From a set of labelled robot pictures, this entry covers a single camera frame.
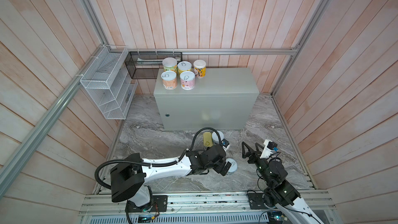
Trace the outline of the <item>teal label can back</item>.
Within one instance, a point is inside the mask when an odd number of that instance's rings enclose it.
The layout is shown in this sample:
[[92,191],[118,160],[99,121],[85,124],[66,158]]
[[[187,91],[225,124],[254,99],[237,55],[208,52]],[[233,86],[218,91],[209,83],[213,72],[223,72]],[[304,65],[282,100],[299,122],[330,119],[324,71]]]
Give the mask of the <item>teal label can back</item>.
[[219,138],[221,139],[221,141],[224,140],[224,133],[222,131],[217,131],[217,133],[213,132],[211,134],[211,137],[214,143],[219,144]]

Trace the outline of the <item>pink label can front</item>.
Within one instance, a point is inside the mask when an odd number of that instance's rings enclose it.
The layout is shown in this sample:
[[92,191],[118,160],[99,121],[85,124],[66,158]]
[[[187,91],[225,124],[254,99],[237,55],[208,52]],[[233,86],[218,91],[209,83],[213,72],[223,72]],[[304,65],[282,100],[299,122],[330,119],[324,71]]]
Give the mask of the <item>pink label can front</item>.
[[181,87],[184,90],[192,90],[195,87],[195,74],[192,71],[184,71],[180,74]]

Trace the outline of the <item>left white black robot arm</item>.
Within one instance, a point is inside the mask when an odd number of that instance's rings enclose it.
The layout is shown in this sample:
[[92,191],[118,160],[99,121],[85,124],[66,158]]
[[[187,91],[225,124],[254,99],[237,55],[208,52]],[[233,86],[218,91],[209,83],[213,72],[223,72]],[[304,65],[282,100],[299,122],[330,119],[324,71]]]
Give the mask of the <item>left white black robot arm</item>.
[[185,150],[179,157],[168,159],[144,159],[134,153],[125,159],[107,161],[98,166],[94,178],[99,185],[110,189],[112,202],[127,201],[138,208],[152,208],[153,193],[150,181],[166,177],[206,175],[209,170],[227,175],[232,164],[227,161],[222,146],[205,150]]

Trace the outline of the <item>blue label can front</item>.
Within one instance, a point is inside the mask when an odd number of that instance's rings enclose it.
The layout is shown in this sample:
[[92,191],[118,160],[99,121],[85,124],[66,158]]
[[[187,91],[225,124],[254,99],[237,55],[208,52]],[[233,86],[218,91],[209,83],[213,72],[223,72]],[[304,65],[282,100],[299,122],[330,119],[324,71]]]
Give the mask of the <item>blue label can front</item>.
[[235,173],[237,171],[237,168],[238,168],[237,162],[232,158],[227,158],[227,162],[229,162],[231,164],[227,174],[232,175],[233,173]]

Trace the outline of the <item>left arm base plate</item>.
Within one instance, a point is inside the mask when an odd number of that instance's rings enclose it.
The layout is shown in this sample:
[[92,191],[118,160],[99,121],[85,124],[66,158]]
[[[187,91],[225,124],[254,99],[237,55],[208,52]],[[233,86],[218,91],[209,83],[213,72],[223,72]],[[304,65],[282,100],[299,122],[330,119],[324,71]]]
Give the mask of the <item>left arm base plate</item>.
[[155,195],[151,201],[144,206],[137,207],[132,201],[128,200],[125,207],[126,213],[155,213],[166,212],[168,204],[167,195]]

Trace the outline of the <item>gold sardine tin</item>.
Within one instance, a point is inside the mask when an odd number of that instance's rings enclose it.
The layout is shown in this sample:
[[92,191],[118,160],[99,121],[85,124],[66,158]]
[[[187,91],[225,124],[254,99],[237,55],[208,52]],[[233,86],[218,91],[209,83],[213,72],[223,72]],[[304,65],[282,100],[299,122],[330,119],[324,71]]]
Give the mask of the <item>gold sardine tin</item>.
[[212,134],[210,132],[203,133],[203,145],[205,147],[212,147],[214,145]]

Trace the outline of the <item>orange label can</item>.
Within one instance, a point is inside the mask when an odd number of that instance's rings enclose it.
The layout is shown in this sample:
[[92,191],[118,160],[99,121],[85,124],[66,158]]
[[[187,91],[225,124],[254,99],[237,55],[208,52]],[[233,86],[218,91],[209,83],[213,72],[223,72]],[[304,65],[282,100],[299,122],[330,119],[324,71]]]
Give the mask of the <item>orange label can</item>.
[[174,71],[164,71],[161,74],[162,84],[166,90],[177,88],[177,74]]

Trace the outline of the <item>yellow label can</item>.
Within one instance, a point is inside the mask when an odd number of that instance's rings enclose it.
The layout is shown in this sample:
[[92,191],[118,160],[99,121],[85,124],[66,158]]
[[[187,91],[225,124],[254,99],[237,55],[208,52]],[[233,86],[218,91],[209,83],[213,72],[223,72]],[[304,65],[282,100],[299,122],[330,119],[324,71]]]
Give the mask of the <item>yellow label can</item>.
[[162,60],[164,71],[173,71],[177,73],[177,64],[178,64],[177,60],[172,57],[167,57]]

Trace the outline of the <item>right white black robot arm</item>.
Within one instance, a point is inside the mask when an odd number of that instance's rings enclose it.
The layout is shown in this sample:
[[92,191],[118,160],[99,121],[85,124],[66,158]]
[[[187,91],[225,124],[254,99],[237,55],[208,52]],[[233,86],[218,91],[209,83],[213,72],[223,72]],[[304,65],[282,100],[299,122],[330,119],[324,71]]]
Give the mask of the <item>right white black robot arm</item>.
[[255,143],[254,149],[242,143],[242,158],[256,166],[266,183],[262,190],[265,206],[282,212],[293,224],[322,224],[298,190],[287,181],[288,172],[279,154],[277,144],[270,140],[265,140],[263,145]]

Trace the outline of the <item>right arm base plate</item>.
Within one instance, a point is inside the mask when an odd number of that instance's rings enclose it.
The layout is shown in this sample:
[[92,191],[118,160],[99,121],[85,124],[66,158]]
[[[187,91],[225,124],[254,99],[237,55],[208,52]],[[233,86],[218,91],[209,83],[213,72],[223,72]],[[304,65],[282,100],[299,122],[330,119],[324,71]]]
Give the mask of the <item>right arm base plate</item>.
[[254,193],[252,191],[247,193],[249,206],[252,210],[271,209],[265,204],[263,193]]

